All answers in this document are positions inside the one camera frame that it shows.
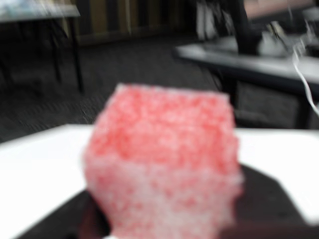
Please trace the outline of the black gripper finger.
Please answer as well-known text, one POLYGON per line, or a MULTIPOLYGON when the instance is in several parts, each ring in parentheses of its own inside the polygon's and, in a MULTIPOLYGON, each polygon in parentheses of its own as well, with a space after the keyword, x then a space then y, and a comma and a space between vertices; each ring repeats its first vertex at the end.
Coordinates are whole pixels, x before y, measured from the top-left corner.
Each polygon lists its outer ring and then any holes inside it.
POLYGON ((236 224, 223 239, 317 239, 318 226, 308 226, 291 197, 274 178, 242 166, 244 192, 235 203, 236 224))
POLYGON ((111 227, 87 190, 36 220, 16 239, 103 239, 111 227))

